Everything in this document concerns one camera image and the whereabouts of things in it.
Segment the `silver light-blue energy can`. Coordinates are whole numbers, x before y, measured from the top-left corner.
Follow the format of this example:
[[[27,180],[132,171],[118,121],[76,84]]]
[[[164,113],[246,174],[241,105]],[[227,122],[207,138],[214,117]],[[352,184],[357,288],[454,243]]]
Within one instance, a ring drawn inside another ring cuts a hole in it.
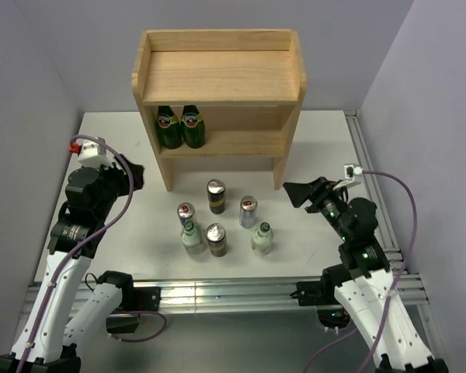
[[[256,223],[258,201],[254,196],[245,196],[240,202],[239,224],[243,228],[251,228]]]

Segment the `clear glass bottle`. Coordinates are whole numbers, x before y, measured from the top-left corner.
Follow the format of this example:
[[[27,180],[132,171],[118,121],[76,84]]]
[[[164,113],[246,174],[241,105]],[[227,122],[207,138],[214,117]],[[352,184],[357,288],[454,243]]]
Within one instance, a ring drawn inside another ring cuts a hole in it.
[[[187,221],[184,224],[181,231],[181,240],[185,250],[190,255],[198,255],[206,248],[200,226],[192,221]]]
[[[273,245],[273,230],[268,222],[264,221],[252,232],[251,250],[260,256],[270,252]]]

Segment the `blue silver Red Bull can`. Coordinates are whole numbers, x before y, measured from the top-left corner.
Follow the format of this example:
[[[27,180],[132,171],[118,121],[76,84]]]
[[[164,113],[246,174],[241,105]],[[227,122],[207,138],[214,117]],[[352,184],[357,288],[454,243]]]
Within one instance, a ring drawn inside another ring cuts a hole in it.
[[[182,227],[184,227],[188,221],[191,221],[195,225],[197,224],[195,207],[189,202],[183,202],[177,207],[177,215]]]

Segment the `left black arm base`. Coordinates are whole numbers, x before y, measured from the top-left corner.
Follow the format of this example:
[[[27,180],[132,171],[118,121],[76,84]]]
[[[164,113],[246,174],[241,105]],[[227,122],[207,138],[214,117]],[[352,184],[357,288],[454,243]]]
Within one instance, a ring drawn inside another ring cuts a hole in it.
[[[117,307],[106,319],[106,331],[111,334],[132,334],[142,324],[141,315],[132,311],[157,312],[161,299],[160,287],[135,288],[128,303]]]

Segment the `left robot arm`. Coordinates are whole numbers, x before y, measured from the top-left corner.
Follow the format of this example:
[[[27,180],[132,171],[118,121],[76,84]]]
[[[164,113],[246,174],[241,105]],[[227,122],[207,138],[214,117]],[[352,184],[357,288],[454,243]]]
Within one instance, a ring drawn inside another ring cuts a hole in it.
[[[0,372],[78,372],[82,347],[107,316],[136,300],[129,274],[107,271],[78,314],[69,316],[98,245],[111,226],[118,197],[131,199],[144,185],[144,167],[124,155],[79,159],[68,177],[66,200],[50,231],[47,264],[30,316],[11,351],[0,355]]]

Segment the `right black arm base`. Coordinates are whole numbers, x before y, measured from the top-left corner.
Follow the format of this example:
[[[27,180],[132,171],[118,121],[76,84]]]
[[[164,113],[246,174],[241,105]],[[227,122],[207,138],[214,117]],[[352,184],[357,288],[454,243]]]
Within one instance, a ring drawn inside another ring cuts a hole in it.
[[[319,323],[329,329],[343,329],[350,324],[347,311],[336,301],[334,288],[326,281],[299,281],[290,294],[300,307],[314,307]]]

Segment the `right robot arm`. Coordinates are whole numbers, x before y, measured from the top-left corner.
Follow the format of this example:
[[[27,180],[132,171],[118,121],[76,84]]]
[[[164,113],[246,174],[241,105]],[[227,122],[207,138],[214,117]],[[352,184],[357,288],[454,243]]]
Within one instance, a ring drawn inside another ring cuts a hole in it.
[[[319,177],[310,183],[285,182],[295,208],[321,214],[341,238],[341,263],[323,270],[320,281],[302,283],[292,295],[316,305],[338,302],[369,348],[358,370],[370,363],[377,372],[446,372],[421,339],[397,292],[402,270],[393,271],[374,231],[377,206],[364,197],[348,198],[340,183]]]

